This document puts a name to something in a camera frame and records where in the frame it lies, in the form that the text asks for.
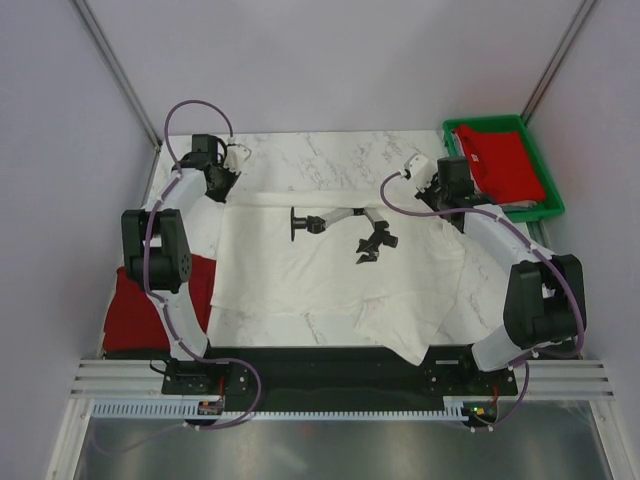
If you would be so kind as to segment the white printed t shirt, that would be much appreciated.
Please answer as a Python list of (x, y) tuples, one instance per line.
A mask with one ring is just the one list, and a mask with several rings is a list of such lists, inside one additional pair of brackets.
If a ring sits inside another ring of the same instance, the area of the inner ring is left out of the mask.
[(216, 272), (207, 336), (214, 346), (381, 345), (411, 363), (434, 345), (478, 341), (497, 324), (480, 286), (490, 266), (438, 218), (382, 216), (397, 238), (375, 261), (358, 246), (363, 216), (320, 234), (292, 233), (290, 215), (375, 205), (364, 192), (258, 193), (229, 202), (214, 226)]

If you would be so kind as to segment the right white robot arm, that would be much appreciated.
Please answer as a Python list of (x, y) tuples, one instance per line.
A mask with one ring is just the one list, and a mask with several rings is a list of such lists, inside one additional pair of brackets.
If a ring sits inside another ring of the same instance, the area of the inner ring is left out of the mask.
[(473, 357), (458, 368), (467, 392), (483, 392), (494, 371), (542, 353), (577, 356), (585, 340), (586, 308), (581, 262), (557, 255), (521, 232), (503, 208), (477, 189), (464, 157), (432, 160), (412, 156), (404, 175), (436, 215), (475, 240), (508, 275), (502, 324), (471, 347)]

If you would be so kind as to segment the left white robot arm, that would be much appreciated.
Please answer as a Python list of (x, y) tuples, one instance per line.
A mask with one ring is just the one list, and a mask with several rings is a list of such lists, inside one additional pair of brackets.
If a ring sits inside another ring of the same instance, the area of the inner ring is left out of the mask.
[(224, 203), (251, 150), (234, 136), (191, 137), (191, 151), (174, 166), (166, 184), (143, 208), (121, 216), (124, 267), (157, 311), (172, 358), (193, 361), (185, 382), (208, 393), (219, 382), (219, 369), (204, 360), (209, 347), (189, 293), (193, 259), (184, 220), (204, 198)]

